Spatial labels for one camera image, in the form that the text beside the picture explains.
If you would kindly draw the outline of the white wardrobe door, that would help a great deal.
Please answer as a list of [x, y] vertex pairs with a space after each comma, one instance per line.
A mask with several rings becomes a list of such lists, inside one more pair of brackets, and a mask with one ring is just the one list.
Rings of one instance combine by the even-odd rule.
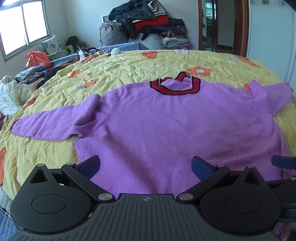
[[295, 10], [286, 1], [249, 1], [247, 57], [295, 89]]

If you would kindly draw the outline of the folded clothes stack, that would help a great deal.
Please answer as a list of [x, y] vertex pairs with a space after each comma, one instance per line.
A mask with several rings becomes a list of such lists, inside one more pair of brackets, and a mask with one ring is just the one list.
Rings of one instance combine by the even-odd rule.
[[182, 19], [169, 18], [168, 25], [146, 26], [141, 32], [142, 40], [152, 34], [161, 37], [165, 49], [192, 49], [191, 42], [187, 38], [187, 28]]

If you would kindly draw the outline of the floral grey pillow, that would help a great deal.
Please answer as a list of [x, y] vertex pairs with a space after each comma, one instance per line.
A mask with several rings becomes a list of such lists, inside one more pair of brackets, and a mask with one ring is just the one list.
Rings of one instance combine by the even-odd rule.
[[65, 47], [60, 43], [56, 35], [53, 35], [51, 38], [42, 41], [41, 45], [49, 55], [56, 53], [58, 58], [67, 56]]

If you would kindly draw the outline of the green plastic stool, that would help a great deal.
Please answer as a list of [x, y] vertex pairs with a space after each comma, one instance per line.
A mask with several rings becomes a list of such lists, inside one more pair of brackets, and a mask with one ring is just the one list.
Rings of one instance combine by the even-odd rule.
[[[74, 48], [73, 48], [72, 45], [66, 46], [66, 47], [65, 47], [65, 51], [67, 52], [67, 55], [75, 54], [75, 52], [74, 52]], [[58, 55], [58, 53], [52, 53], [52, 54], [49, 54], [49, 55], [47, 55], [47, 57], [48, 57], [48, 59], [49, 59], [50, 61], [54, 61], [54, 60], [60, 58], [59, 55]]]

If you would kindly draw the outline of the brown wooden door frame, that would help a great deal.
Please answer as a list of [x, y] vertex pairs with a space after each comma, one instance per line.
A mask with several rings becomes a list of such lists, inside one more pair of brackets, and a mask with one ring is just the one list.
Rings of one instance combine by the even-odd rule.
[[247, 56], [249, 1], [198, 0], [198, 49]]

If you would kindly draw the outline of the purple sweater with red trim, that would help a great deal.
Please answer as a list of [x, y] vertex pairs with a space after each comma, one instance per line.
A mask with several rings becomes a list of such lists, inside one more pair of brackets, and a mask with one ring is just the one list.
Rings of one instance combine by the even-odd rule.
[[239, 236], [208, 223], [177, 196], [200, 183], [198, 156], [232, 171], [255, 167], [267, 182], [295, 177], [272, 156], [295, 157], [274, 116], [292, 98], [284, 83], [243, 88], [209, 83], [181, 72], [175, 78], [131, 83], [79, 104], [23, 116], [11, 133], [43, 141], [75, 137], [79, 163], [99, 156], [91, 182], [115, 196], [88, 219], [59, 233], [21, 229], [12, 240], [287, 240], [295, 222]]

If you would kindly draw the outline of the yellow quilt with orange flowers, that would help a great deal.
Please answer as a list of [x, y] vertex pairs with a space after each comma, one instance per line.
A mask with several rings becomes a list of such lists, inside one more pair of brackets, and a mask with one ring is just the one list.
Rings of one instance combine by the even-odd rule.
[[78, 161], [74, 138], [62, 142], [20, 138], [10, 131], [15, 120], [79, 104], [93, 94], [105, 94], [125, 84], [175, 77], [182, 71], [210, 83], [233, 87], [242, 87], [252, 80], [262, 85], [280, 83], [280, 78], [259, 61], [209, 51], [127, 51], [113, 57], [101, 55], [85, 64], [71, 64], [36, 90], [1, 129], [1, 184], [6, 195], [16, 196], [38, 162], [44, 162], [49, 168], [59, 168]]

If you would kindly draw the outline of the small white plush ball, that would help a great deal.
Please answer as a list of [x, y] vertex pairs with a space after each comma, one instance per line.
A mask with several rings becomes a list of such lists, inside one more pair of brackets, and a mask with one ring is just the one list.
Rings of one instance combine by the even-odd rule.
[[119, 48], [113, 48], [110, 53], [111, 55], [118, 55], [121, 53], [121, 50]]

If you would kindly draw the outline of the white quilted jacket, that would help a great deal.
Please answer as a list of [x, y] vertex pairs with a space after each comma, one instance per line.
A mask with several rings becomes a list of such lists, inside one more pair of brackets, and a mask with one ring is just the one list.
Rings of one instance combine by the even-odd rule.
[[18, 84], [9, 75], [4, 76], [0, 85], [1, 115], [13, 116], [29, 100], [31, 94], [37, 89], [42, 80], [44, 80], [43, 77], [27, 85]]

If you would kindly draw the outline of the blue quilted mattress pad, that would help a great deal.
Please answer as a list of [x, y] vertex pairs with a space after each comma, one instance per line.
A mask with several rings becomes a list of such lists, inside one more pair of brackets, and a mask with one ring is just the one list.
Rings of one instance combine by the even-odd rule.
[[[111, 52], [112, 49], [118, 48], [120, 51], [135, 51], [135, 50], [148, 50], [148, 48], [143, 45], [140, 42], [131, 42], [131, 43], [124, 43], [124, 44], [118, 44], [118, 45], [111, 45], [111, 46], [105, 46], [98, 48], [101, 51], [104, 52]], [[70, 54], [68, 56], [58, 58], [56, 60], [51, 61], [52, 67], [57, 67], [60, 64], [66, 63], [70, 60], [74, 60], [76, 58], [76, 53]]]

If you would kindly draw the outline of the red folded sweater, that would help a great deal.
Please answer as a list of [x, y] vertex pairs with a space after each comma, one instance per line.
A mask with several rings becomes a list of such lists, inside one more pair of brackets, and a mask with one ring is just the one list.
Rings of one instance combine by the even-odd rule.
[[142, 21], [133, 23], [132, 26], [133, 26], [133, 29], [138, 33], [144, 27], [147, 27], [147, 26], [159, 26], [159, 25], [168, 25], [168, 24], [169, 24], [168, 15], [160, 15], [153, 20], [142, 20]]

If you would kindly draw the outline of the dark navy padded jacket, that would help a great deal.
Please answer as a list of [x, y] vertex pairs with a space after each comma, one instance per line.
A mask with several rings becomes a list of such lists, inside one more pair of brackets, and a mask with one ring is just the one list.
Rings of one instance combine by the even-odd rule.
[[123, 32], [131, 39], [137, 37], [137, 32], [133, 28], [135, 20], [155, 19], [154, 13], [148, 6], [148, 1], [132, 0], [124, 3], [109, 13], [108, 19], [121, 23]]

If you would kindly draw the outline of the orange plastic bag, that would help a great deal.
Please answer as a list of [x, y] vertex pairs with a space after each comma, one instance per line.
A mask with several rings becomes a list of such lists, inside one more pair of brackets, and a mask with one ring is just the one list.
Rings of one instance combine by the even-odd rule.
[[32, 51], [28, 53], [25, 58], [27, 59], [25, 68], [43, 66], [45, 69], [49, 69], [52, 67], [48, 56], [44, 52]]

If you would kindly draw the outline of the checkered houndstooth bag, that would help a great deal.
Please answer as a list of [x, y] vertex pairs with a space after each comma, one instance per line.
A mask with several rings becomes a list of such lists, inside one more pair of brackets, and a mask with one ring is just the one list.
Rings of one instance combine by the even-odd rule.
[[99, 29], [99, 42], [102, 46], [111, 46], [128, 42], [127, 35], [122, 29], [121, 23], [104, 22]]

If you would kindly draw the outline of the window with grey frame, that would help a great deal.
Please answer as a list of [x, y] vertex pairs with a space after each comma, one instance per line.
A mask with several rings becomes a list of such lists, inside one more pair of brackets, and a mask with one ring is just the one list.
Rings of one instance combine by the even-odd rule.
[[1, 54], [5, 62], [49, 37], [44, 1], [1, 1]]

